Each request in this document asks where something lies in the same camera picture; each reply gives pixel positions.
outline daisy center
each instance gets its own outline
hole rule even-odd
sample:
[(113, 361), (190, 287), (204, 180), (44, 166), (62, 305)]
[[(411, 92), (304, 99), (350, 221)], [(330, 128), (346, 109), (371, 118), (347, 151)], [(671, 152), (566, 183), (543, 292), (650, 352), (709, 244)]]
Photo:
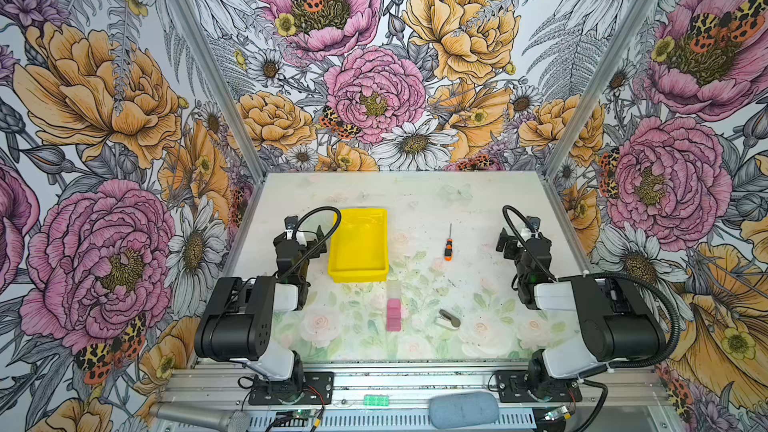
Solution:
[(267, 62), (264, 62), (264, 67), (261, 68), (262, 72), (264, 73), (264, 77), (267, 77), (269, 79), (274, 79), (277, 76), (277, 64), (272, 62), (271, 60), (268, 60)]
[(139, 282), (144, 273), (144, 261), (141, 260), (141, 254), (133, 249), (128, 249), (121, 254), (112, 255), (109, 258), (109, 264), (112, 266), (112, 270), (108, 275), (101, 278), (103, 286), (111, 291), (121, 285), (129, 291), (136, 289), (136, 283)]
[(726, 337), (730, 350), (735, 354), (746, 355), (747, 350), (750, 348), (749, 343), (742, 334), (731, 335)]
[(613, 77), (610, 78), (608, 86), (611, 89), (619, 89), (627, 81), (627, 75), (624, 72), (616, 72)]
[(427, 140), (426, 136), (410, 136), (402, 140), (400, 149), (408, 154), (418, 154), (426, 149), (428, 145), (429, 140)]
[(187, 270), (197, 270), (197, 265), (203, 260), (203, 235), (198, 231), (192, 232), (187, 239), (187, 246), (184, 248), (184, 265)]
[(512, 108), (515, 112), (526, 110), (531, 106), (531, 100), (527, 97), (519, 97), (512, 103)]
[(692, 34), (685, 34), (677, 41), (677, 45), (668, 55), (670, 67), (691, 74), (701, 87), (722, 79), (736, 60), (739, 43), (727, 40), (715, 44), (703, 53), (697, 53), (690, 48), (693, 38)]
[(387, 100), (378, 93), (373, 92), (370, 96), (364, 96), (360, 92), (360, 104), (366, 108), (368, 117), (378, 117), (384, 115), (387, 107)]
[(655, 176), (650, 167), (646, 167), (640, 173), (640, 184), (634, 191), (640, 197), (640, 202), (646, 206), (655, 206), (664, 197), (664, 188), (661, 187), (663, 184), (664, 177)]
[(645, 256), (632, 252), (624, 257), (624, 264), (627, 266), (629, 275), (649, 284), (656, 283), (656, 268)]
[(158, 364), (158, 379), (169, 379), (173, 373), (174, 365), (176, 365), (176, 358), (172, 354), (164, 355)]
[(296, 29), (309, 35), (313, 30), (326, 27), (343, 30), (350, 18), (350, 5), (346, 0), (323, 0), (322, 8), (317, 12), (308, 12), (303, 4), (294, 4), (292, 14), (296, 20)]
[(219, 118), (216, 117), (215, 114), (210, 114), (206, 122), (208, 124), (208, 130), (212, 131), (214, 134), (219, 133), (219, 128), (221, 128), (221, 124), (219, 124)]

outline floral wallpaper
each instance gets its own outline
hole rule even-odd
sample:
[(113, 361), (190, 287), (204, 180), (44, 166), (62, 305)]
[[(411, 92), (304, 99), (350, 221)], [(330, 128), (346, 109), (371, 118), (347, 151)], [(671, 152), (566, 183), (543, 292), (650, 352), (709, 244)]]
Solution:
[(553, 177), (594, 270), (676, 304), (682, 337), (657, 369), (688, 430), (768, 430), (767, 10), (658, 0)]
[(192, 1), (265, 169), (305, 172), (543, 167), (632, 0)]
[(4, 430), (151, 426), (254, 191), (228, 130), (162, 3), (0, 0)]

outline floral tablecloth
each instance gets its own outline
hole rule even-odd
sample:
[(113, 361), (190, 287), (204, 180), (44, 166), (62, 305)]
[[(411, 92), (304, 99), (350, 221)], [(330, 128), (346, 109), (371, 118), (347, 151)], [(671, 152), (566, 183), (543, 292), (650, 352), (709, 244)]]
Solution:
[[(384, 282), (336, 284), (327, 256), (310, 263), (312, 283), (300, 312), (274, 315), (273, 340), (305, 363), (329, 360), (525, 359), (578, 333), (576, 314), (530, 311), (511, 288), (514, 263), (495, 251), (505, 203), (542, 218), (553, 241), (552, 270), (574, 263), (532, 172), (270, 175), (235, 274), (274, 271), (272, 238), (283, 218), (320, 205), (389, 211), (389, 275), (402, 285), (402, 331), (387, 332)], [(328, 230), (331, 218), (315, 221)], [(452, 223), (454, 259), (442, 250)], [(435, 323), (444, 308), (457, 331)]]

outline cable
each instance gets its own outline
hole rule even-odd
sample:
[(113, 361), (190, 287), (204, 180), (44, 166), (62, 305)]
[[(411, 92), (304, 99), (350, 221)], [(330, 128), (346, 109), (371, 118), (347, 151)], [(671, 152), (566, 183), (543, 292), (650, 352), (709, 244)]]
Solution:
[(643, 368), (656, 365), (662, 360), (667, 360), (672, 352), (677, 347), (677, 342), (680, 341), (680, 332), (682, 327), (680, 325), (680, 314), (677, 312), (677, 308), (672, 301), (664, 295), (662, 291), (656, 288), (655, 285), (649, 284), (646, 281), (638, 279), (629, 274), (621, 274), (618, 272), (596, 272), (589, 275), (590, 278), (612, 278), (632, 282), (637, 284), (651, 293), (659, 299), (659, 302), (664, 306), (664, 310), (667, 313), (667, 317), (670, 320), (670, 337), (667, 340), (667, 345), (659, 350), (655, 355), (643, 360), (617, 360), (610, 362), (608, 366), (614, 369), (626, 369), (626, 368)]
[(328, 239), (333, 235), (333, 233), (339, 228), (339, 224), (341, 223), (341, 211), (336, 207), (331, 206), (322, 206), (318, 208), (314, 208), (310, 210), (308, 213), (304, 214), (302, 218), (299, 219), (296, 226), (293, 228), (293, 233), (291, 234), (291, 240), (296, 240), (296, 233), (299, 231), (299, 226), (301, 226), (305, 220), (307, 220), (309, 217), (317, 214), (318, 212), (321, 212), (323, 210), (328, 210), (331, 212), (334, 212), (336, 214), (336, 221), (333, 223), (333, 226), (331, 227), (331, 230), (328, 231), (328, 233), (323, 237), (321, 240), (317, 241), (317, 244), (315, 244), (310, 250), (306, 252), (302, 256), (302, 258), (299, 259), (298, 262), (293, 264), (291, 268), (289, 268), (287, 271), (285, 271), (283, 274), (279, 272), (275, 272), (274, 275), (277, 277), (277, 281), (281, 281), (284, 277), (287, 277), (288, 275), (293, 274), (296, 270), (298, 270), (299, 267), (301, 267), (302, 263), (306, 260), (309, 260), (309, 258), (317, 251), (320, 250), (322, 245), (328, 241)]
[(601, 382), (594, 382), (592, 380), (585, 380), (584, 384), (590, 387), (602, 389), (603, 391), (600, 392), (600, 398), (592, 409), (589, 417), (587, 417), (587, 419), (580, 426), (576, 427), (571, 432), (584, 432), (587, 427), (591, 426), (592, 422), (594, 422), (594, 419), (598, 418), (598, 414), (600, 414), (600, 410), (602, 410), (603, 404), (605, 404), (605, 399), (608, 398), (608, 386), (606, 384)]
[(534, 228), (533, 228), (533, 225), (531, 224), (531, 221), (529, 221), (527, 217), (525, 217), (523, 214), (521, 214), (521, 213), (520, 213), (520, 211), (519, 211), (519, 210), (517, 210), (516, 208), (514, 208), (514, 207), (512, 207), (512, 206), (504, 206), (504, 207), (502, 207), (502, 215), (504, 216), (504, 220), (505, 220), (505, 221), (507, 221), (507, 225), (508, 225), (508, 226), (509, 226), (509, 227), (512, 229), (512, 233), (514, 234), (514, 236), (515, 236), (515, 237), (517, 237), (517, 238), (518, 238), (518, 242), (520, 242), (520, 245), (522, 245), (522, 246), (523, 246), (523, 249), (525, 249), (525, 251), (526, 251), (526, 252), (527, 252), (529, 255), (531, 255), (531, 258), (533, 259), (533, 262), (536, 262), (536, 265), (538, 265), (538, 267), (539, 267), (539, 268), (540, 268), (540, 269), (541, 269), (541, 270), (542, 270), (542, 271), (543, 271), (543, 272), (544, 272), (544, 273), (547, 275), (547, 277), (549, 277), (549, 278), (550, 278), (552, 281), (554, 281), (554, 282), (560, 282), (560, 281), (559, 281), (559, 279), (558, 279), (557, 277), (555, 277), (554, 275), (552, 275), (552, 272), (550, 272), (550, 271), (549, 271), (549, 269), (548, 269), (548, 268), (546, 268), (546, 267), (544, 266), (544, 264), (542, 264), (542, 263), (541, 263), (541, 262), (538, 260), (538, 258), (536, 258), (536, 256), (535, 256), (535, 255), (531, 254), (531, 251), (530, 251), (530, 250), (528, 250), (528, 247), (526, 247), (526, 246), (525, 246), (525, 239), (523, 239), (523, 236), (522, 236), (522, 235), (520, 235), (520, 232), (518, 232), (518, 229), (517, 229), (517, 227), (515, 227), (515, 226), (514, 226), (514, 224), (512, 224), (512, 220), (509, 218), (509, 214), (507, 214), (507, 210), (511, 210), (511, 211), (513, 211), (513, 212), (514, 212), (514, 214), (515, 214), (516, 216), (520, 217), (520, 219), (522, 219), (522, 220), (523, 220), (523, 223), (525, 224), (525, 227), (527, 227), (527, 228), (528, 228), (528, 230), (530, 230), (531, 232), (533, 232)]

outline flower bud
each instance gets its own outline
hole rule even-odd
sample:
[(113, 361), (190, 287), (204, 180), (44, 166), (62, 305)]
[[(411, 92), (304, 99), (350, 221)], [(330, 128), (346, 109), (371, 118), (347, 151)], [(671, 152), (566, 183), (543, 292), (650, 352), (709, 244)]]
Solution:
[(23, 149), (20, 152), (32, 161), (35, 167), (46, 174), (69, 173), (74, 170), (74, 164), (65, 155), (64, 151), (56, 146), (37, 146), (31, 149)]

